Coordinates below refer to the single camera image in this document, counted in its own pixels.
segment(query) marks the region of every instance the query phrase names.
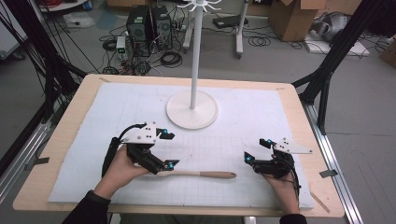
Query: round base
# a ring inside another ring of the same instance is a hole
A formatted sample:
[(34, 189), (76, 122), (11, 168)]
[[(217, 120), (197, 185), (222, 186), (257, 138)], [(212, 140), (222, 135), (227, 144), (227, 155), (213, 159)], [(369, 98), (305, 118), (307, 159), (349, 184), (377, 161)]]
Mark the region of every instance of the round base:
[(197, 91), (195, 108), (191, 109), (191, 92), (183, 91), (173, 95), (166, 105), (166, 113), (177, 126), (198, 130), (212, 124), (218, 117), (218, 104), (208, 94)]

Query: wooden stick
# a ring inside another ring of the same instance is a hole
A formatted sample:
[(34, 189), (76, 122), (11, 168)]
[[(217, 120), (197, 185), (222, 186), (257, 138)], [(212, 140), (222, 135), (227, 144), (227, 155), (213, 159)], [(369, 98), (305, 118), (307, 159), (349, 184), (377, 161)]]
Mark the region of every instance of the wooden stick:
[(231, 172), (223, 172), (223, 171), (162, 171), (157, 173), (158, 176), (167, 176), (167, 175), (194, 175), (194, 176), (203, 176), (203, 177), (211, 177), (211, 178), (221, 178), (221, 179), (232, 179), (236, 178), (236, 174)]

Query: person's left hand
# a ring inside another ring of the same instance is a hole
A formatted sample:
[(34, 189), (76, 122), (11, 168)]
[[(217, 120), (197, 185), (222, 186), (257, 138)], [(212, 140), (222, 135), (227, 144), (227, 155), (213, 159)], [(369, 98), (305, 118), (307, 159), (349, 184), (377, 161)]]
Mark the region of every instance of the person's left hand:
[(135, 177), (145, 175), (149, 171), (143, 167), (135, 166), (126, 154), (126, 145), (116, 153), (105, 176), (93, 191), (96, 195), (111, 199), (113, 194), (131, 182)]

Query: wooden handle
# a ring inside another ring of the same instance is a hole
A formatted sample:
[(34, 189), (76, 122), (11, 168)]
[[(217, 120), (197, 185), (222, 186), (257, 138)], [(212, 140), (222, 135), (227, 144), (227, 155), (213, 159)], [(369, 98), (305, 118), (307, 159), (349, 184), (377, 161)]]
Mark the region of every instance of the wooden handle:
[(200, 172), (200, 176), (221, 178), (221, 179), (236, 178), (236, 174), (231, 173), (231, 172), (222, 172), (222, 171), (202, 171), (202, 172)]

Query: desk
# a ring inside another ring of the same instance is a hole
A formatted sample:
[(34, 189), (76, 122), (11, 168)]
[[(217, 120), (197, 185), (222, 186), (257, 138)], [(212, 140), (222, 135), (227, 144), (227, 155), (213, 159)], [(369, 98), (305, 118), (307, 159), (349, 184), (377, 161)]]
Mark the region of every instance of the desk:
[[(47, 199), (57, 179), (59, 170), (61, 169), (64, 155), (73, 143), (79, 125), (84, 120), (100, 85), (104, 82), (173, 86), (190, 86), (191, 84), (189, 78), (121, 77), (105, 75), (86, 76), (41, 154), (41, 157), (50, 157), (49, 163), (35, 166), (14, 202), (15, 209), (31, 211), (71, 211), (76, 206), (75, 203), (49, 203)], [(293, 139), (299, 144), (313, 150), (312, 155), (300, 155), (300, 160), (309, 182), (311, 194), (315, 199), (315, 208), (305, 210), (302, 213), (308, 217), (341, 217), (344, 215), (344, 209), (332, 180), (330, 178), (321, 178), (319, 175), (319, 172), (327, 170), (327, 167), (322, 159), (315, 136), (313, 135), (294, 87), (284, 83), (209, 79), (199, 80), (198, 86), (277, 91), (284, 106)], [(143, 206), (122, 204), (110, 205), (109, 212), (223, 216), (280, 215), (279, 211), (259, 208)]]

